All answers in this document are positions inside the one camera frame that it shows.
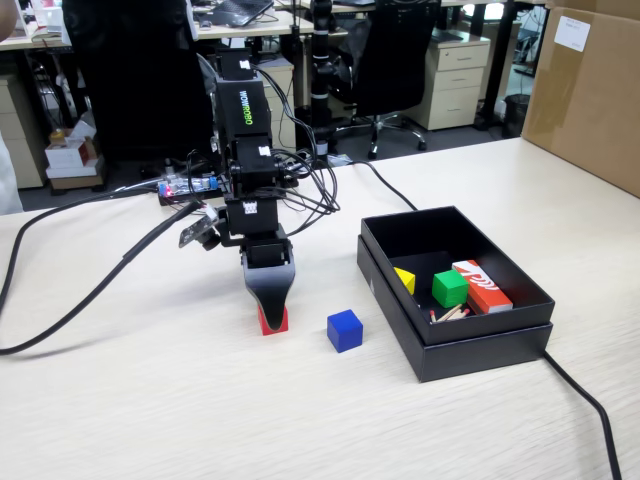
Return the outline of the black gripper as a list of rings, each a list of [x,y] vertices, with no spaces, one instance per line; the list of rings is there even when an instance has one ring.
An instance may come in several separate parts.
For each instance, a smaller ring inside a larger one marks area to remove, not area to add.
[[[224,247],[238,246],[246,259],[243,263],[247,290],[258,305],[263,334],[288,330],[286,298],[295,278],[292,244],[283,227],[273,231],[232,236],[220,228]]]

